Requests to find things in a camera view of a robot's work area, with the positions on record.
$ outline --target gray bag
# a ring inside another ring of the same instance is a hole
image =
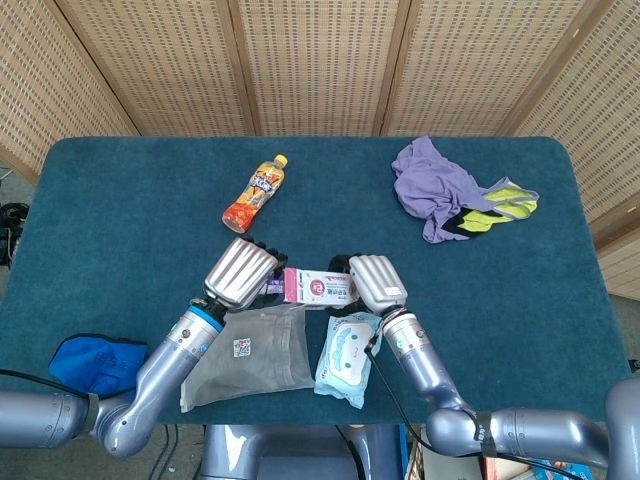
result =
[[[257,393],[313,388],[304,305],[225,317],[226,326],[182,383],[180,409]]]

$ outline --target table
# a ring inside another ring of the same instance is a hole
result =
[[[325,269],[338,253],[388,256],[461,394],[474,407],[566,408],[603,418],[607,388],[628,366],[575,177],[549,138],[435,138],[481,186],[503,176],[540,193],[528,220],[464,242],[427,244],[404,212],[390,164],[411,138],[74,138],[49,152],[0,306],[0,365],[47,375],[59,342],[79,332],[157,346],[234,233],[222,211],[265,160],[287,178],[250,233]],[[312,372],[327,314],[307,315]],[[409,418],[419,401],[386,345],[383,370]],[[38,389],[0,378],[1,387]],[[359,411],[312,390],[258,395],[167,423],[341,424],[400,420],[372,373]]]

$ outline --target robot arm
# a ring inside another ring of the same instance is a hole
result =
[[[404,308],[407,292],[391,262],[368,255],[352,257],[349,264],[362,300],[382,317],[382,333],[411,384],[438,409],[426,423],[438,453],[480,453],[483,441],[491,438],[497,453],[601,468],[608,464],[607,480],[640,480],[640,379],[620,382],[609,391],[608,435],[583,415],[561,410],[512,408],[486,414],[479,423],[416,316]]]
[[[286,257],[264,245],[236,239],[205,280],[205,299],[196,299],[137,375],[132,403],[124,397],[89,401],[54,393],[2,392],[0,447],[53,448],[82,431],[114,456],[139,452],[158,415],[224,327],[227,311],[243,310]]]

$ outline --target bottle cap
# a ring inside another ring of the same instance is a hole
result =
[[[274,158],[273,161],[276,162],[278,165],[280,165],[282,168],[286,167],[287,163],[289,163],[289,160],[287,160],[287,157],[285,157],[282,154],[276,155],[276,158]]]

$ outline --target plastic bottle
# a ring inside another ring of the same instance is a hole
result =
[[[284,167],[288,160],[277,155],[273,162],[258,167],[242,195],[222,214],[222,222],[234,232],[244,233],[258,210],[269,200],[284,180]]]

